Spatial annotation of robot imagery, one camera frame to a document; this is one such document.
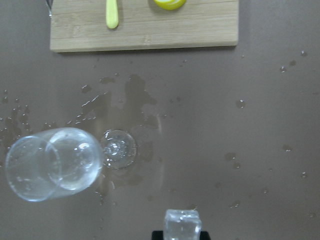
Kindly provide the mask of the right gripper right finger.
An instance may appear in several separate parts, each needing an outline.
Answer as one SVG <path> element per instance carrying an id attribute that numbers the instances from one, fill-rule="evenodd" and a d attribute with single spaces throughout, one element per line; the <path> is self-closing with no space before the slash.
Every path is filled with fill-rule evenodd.
<path id="1" fill-rule="evenodd" d="M 207 231 L 201 231 L 199 240 L 210 240 L 210 234 Z"/>

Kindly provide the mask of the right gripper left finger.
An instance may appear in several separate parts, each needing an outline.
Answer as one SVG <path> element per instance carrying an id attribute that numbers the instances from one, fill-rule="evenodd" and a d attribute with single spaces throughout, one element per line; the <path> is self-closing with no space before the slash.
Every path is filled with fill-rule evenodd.
<path id="1" fill-rule="evenodd" d="M 164 232 L 162 230 L 154 230 L 151 233 L 151 240 L 164 240 Z"/>

